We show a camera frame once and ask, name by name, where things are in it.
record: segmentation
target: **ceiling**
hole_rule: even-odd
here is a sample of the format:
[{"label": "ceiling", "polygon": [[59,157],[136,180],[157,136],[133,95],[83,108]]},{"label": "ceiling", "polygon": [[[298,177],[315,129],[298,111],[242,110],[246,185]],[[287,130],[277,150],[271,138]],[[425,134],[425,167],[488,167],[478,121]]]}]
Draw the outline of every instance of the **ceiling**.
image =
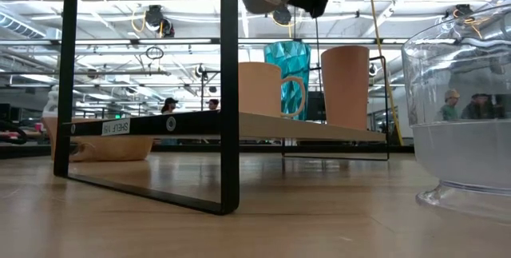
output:
[{"label": "ceiling", "polygon": [[[381,38],[411,38],[415,34],[447,19],[452,18],[454,7],[458,4],[470,4],[472,10],[480,10],[508,3],[508,0],[375,0],[374,7]],[[149,5],[162,5],[163,12],[176,31],[176,38],[219,38],[220,37],[220,0],[79,0],[77,17],[77,39],[134,39],[157,38],[158,34],[147,27],[137,31],[144,24],[144,10]],[[63,0],[0,0],[0,14],[30,26],[47,39],[59,38]],[[291,27],[278,26],[271,15],[249,14],[239,0],[239,38],[322,38],[330,39],[319,44],[319,53],[335,45],[340,38],[374,38],[374,20],[370,0],[330,0],[325,14],[313,20],[300,9],[289,8],[293,14]],[[1,39],[27,39],[22,35],[0,27]],[[85,101],[117,101],[119,105],[137,105],[148,102],[148,111],[157,111],[157,104],[165,97],[175,97],[181,101],[181,110],[200,108],[200,79],[195,72],[199,65],[205,69],[220,68],[220,46],[217,44],[193,44],[183,41],[182,45],[159,46],[164,57],[151,61],[145,56],[150,46],[98,46],[94,42],[77,47],[77,71],[96,69],[100,72],[118,74],[101,75],[98,78],[77,76],[75,85],[77,97]],[[371,47],[371,57],[378,56],[378,51]],[[398,45],[384,45],[383,55],[389,62],[393,83],[402,83],[402,62]],[[318,61],[318,51],[313,47],[311,64]],[[0,69],[4,72],[42,71],[48,76],[57,68],[58,48],[49,46],[3,46],[0,48]],[[240,61],[264,61],[263,45],[244,43],[240,46]],[[378,84],[381,72],[377,75]],[[35,80],[14,76],[13,84],[51,84],[45,78]],[[310,83],[314,88],[319,82],[317,71],[311,72]],[[144,84],[146,87],[134,86],[135,94],[126,88],[108,86],[108,84]],[[220,75],[210,83],[220,83]],[[373,87],[370,95],[378,96],[382,88]],[[103,96],[86,95],[88,93]],[[207,97],[218,97],[219,92],[209,93]]]}]

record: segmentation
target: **white ceiling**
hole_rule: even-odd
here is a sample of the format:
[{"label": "white ceiling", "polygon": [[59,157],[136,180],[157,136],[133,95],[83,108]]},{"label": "white ceiling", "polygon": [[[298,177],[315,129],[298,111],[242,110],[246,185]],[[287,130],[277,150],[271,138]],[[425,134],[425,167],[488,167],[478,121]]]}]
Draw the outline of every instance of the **white ceiling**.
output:
[{"label": "white ceiling", "polygon": [[[390,8],[393,13],[388,18],[378,20],[379,33],[382,38],[410,38],[422,30],[439,23],[447,14],[451,14],[457,4],[469,3],[473,10],[489,7],[496,3],[506,3],[506,0],[375,0],[377,16]],[[133,18],[143,14],[148,5],[159,4],[167,18],[172,21],[176,30],[176,38],[218,38],[220,36],[220,0],[80,0],[78,8],[78,39],[96,38],[135,38],[132,27]],[[30,24],[37,30],[45,33],[48,29],[61,29],[61,12],[63,0],[0,0],[0,12],[5,11],[16,15],[16,18]],[[296,26],[277,26],[271,19],[253,14],[247,14],[243,3],[239,4],[239,37],[240,38],[360,38],[374,37],[374,31],[370,28],[374,24],[371,18],[370,0],[330,0],[325,14],[318,19],[318,32],[316,33],[316,21],[310,19],[302,10],[296,10]],[[134,19],[137,27],[142,26],[140,19]],[[141,38],[154,38],[156,34],[145,30],[137,33]],[[22,39],[22,37],[0,28],[0,38]],[[321,46],[324,51],[330,46]],[[194,69],[203,64],[208,69],[220,67],[220,52],[218,46],[193,46],[193,54],[187,54],[188,46],[172,46],[165,48],[165,56],[160,61],[162,69],[172,75],[131,75],[131,83],[197,83],[190,79]],[[14,48],[24,55],[32,56],[49,65],[56,66],[57,57],[44,57],[34,53],[37,48]],[[110,47],[110,50],[127,51],[125,46]],[[371,56],[378,53],[371,51]],[[389,48],[384,50],[384,55],[392,64],[401,65],[399,50]],[[133,53],[118,55],[85,55],[79,57],[78,63],[86,67],[97,67],[101,71],[138,71],[141,69],[140,62]],[[147,70],[149,61],[146,58],[143,63]],[[240,50],[241,61],[263,61],[263,52],[260,47],[248,47],[248,50]],[[311,64],[317,62],[317,51],[311,55]],[[181,66],[188,71],[185,74]],[[215,77],[212,83],[218,82],[220,76]],[[311,74],[311,83],[317,83],[316,73]],[[117,90],[102,91],[110,92],[116,96]],[[174,96],[182,101],[194,101],[190,92],[177,88],[155,88],[154,91],[162,97]]]}]

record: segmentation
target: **exposed ductwork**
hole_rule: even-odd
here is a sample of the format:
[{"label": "exposed ductwork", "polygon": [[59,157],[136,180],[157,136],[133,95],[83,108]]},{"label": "exposed ductwork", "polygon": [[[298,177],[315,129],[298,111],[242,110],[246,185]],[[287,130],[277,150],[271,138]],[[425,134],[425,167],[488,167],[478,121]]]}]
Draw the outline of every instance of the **exposed ductwork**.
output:
[{"label": "exposed ductwork", "polygon": [[29,26],[20,19],[16,19],[14,15],[8,14],[4,10],[0,10],[0,27],[11,30],[29,39],[42,39],[46,37],[41,31]]}]

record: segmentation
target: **blue glass vase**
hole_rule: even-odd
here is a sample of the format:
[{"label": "blue glass vase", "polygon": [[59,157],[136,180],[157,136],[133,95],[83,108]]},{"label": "blue glass vase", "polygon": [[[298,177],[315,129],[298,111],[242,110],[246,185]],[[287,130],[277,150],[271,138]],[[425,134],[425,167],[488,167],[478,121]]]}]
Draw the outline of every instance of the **blue glass vase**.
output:
[{"label": "blue glass vase", "polygon": [[282,85],[281,103],[283,113],[294,113],[298,110],[302,99],[305,99],[303,111],[294,117],[294,119],[305,121],[311,47],[302,42],[276,42],[264,47],[264,61],[278,65],[282,70],[282,79],[290,76],[302,78],[306,90],[305,97],[302,97],[298,83],[288,82]]}]

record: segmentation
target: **person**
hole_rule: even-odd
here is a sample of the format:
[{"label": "person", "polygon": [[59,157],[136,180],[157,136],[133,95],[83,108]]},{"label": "person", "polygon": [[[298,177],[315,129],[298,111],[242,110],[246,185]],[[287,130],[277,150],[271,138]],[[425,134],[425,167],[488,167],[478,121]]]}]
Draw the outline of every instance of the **person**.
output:
[{"label": "person", "polygon": [[462,119],[493,119],[493,103],[489,95],[476,93],[461,112]]},{"label": "person", "polygon": [[176,103],[178,103],[178,101],[172,97],[165,99],[165,103],[161,108],[161,114],[173,113],[174,109],[176,109]]},{"label": "person", "polygon": [[218,99],[210,99],[208,101],[208,108],[209,110],[216,110],[218,108],[218,104],[220,102],[218,101]]},{"label": "person", "polygon": [[[171,114],[176,109],[178,101],[172,97],[165,99],[165,103],[161,108],[161,114]],[[162,145],[177,145],[177,139],[161,139]]]},{"label": "person", "polygon": [[460,94],[455,89],[449,89],[445,94],[445,104],[440,108],[439,116],[442,121],[453,121],[458,119],[456,104],[460,99]]}]

